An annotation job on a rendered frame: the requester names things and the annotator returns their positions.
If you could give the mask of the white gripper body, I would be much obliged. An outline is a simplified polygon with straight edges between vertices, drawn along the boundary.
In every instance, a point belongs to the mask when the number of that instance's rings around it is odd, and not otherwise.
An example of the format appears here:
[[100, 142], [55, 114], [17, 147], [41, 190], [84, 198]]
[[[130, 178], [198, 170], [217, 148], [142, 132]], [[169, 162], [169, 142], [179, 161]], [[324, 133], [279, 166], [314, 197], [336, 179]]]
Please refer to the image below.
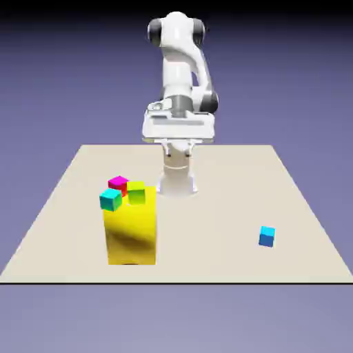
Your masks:
[[186, 112], [186, 117], [172, 117], [171, 111], [146, 112], [142, 136], [149, 141], [181, 140], [212, 141], [215, 136], [213, 114]]

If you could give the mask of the small lime green cube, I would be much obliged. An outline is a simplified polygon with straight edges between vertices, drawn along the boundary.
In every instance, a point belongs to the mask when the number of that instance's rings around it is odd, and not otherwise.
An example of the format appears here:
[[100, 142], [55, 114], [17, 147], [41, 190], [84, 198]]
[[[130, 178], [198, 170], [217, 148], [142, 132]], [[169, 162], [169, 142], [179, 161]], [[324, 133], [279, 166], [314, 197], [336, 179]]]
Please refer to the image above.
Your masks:
[[145, 203], [145, 183], [143, 181], [128, 181], [127, 192], [130, 205], [143, 205]]

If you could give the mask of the small magenta cube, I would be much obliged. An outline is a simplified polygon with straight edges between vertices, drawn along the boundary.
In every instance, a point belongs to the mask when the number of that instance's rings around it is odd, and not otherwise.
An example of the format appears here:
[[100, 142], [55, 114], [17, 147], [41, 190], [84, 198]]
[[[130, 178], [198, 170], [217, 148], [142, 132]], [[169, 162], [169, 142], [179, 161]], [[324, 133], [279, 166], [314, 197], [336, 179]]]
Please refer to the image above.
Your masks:
[[123, 176], [116, 176], [108, 181], [108, 187], [113, 190], [119, 190], [121, 192], [121, 196], [125, 197], [128, 193], [127, 191], [127, 183], [128, 179]]

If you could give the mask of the small teal cube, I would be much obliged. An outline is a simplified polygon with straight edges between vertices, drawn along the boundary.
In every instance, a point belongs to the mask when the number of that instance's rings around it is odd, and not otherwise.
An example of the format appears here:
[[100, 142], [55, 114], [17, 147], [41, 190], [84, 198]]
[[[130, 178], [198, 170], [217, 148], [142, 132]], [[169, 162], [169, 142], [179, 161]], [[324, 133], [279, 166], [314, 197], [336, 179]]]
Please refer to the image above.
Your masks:
[[108, 188], [99, 195], [99, 201], [102, 210], [115, 212], [122, 204], [122, 193]]

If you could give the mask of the small blue cube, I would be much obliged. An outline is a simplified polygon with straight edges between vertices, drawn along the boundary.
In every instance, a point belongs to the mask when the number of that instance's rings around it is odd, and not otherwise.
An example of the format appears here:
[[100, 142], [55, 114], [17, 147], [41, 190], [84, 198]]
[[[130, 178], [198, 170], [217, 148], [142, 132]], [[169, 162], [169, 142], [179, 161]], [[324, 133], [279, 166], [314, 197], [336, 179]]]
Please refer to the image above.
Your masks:
[[275, 228], [261, 226], [259, 245], [272, 248], [274, 245]]

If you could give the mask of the large yellow box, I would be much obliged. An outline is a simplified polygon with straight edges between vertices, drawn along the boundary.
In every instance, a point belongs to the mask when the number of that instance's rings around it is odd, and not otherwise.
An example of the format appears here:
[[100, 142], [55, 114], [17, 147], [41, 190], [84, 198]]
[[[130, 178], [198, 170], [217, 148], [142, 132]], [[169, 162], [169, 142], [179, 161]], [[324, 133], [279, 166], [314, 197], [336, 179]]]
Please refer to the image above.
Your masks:
[[105, 243], [110, 265], [154, 265], [157, 259], [157, 193], [145, 188], [145, 203], [123, 197], [114, 212], [103, 211]]

